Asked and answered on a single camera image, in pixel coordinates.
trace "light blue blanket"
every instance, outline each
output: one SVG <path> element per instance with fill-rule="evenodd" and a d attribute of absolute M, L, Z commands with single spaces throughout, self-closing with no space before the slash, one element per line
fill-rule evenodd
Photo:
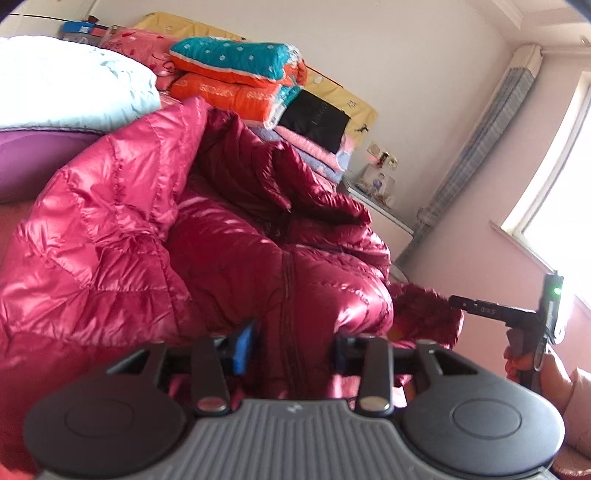
<path fill-rule="evenodd" d="M 111 132 L 160 108 L 152 71 L 110 50 L 0 38 L 0 130 Z"/>

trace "wall socket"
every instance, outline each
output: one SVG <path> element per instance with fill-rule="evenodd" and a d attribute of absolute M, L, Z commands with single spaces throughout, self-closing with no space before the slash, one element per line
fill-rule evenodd
<path fill-rule="evenodd" d="M 372 157 L 375 157 L 377 160 L 380 160 L 382 156 L 385 154 L 386 159 L 384 161 L 384 166 L 395 170 L 398 167 L 398 160 L 393 155 L 390 155 L 385 149 L 380 147 L 377 143 L 372 142 L 369 145 L 368 152 Z"/>

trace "logo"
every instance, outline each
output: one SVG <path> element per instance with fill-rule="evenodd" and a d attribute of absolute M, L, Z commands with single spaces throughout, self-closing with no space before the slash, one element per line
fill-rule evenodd
<path fill-rule="evenodd" d="M 291 407 L 287 407 L 287 411 L 293 414 L 296 414 L 301 410 L 304 410 L 304 407 L 302 407 L 299 403 L 294 403 Z"/>

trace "purple bedsheet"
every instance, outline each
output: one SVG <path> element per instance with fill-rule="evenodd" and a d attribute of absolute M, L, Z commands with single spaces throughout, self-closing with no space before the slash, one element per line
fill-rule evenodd
<path fill-rule="evenodd" d="M 99 138 L 83 132 L 0 132 L 0 203 L 34 200 L 57 170 Z"/>

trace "stack of bedding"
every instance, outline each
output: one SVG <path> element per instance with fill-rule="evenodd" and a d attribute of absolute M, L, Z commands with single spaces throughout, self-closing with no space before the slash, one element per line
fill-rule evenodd
<path fill-rule="evenodd" d="M 236 112 L 260 139 L 289 142 L 322 185 L 335 189 L 353 150 L 344 136 L 350 117 L 302 91 L 307 69 L 297 48 L 192 37 L 173 45 L 170 54 L 178 70 L 189 72 L 172 84 L 172 97 L 202 96 Z"/>
<path fill-rule="evenodd" d="M 292 45 L 195 37 L 173 45 L 170 54 L 189 72 L 173 83 L 172 97 L 202 96 L 266 129 L 277 126 L 306 82 L 306 66 Z"/>
<path fill-rule="evenodd" d="M 307 67 L 289 44 L 252 43 L 155 13 L 101 46 L 148 66 L 165 91 L 163 105 L 201 96 L 236 112 L 263 141 L 288 142 L 330 190 L 376 118 L 365 102 Z"/>

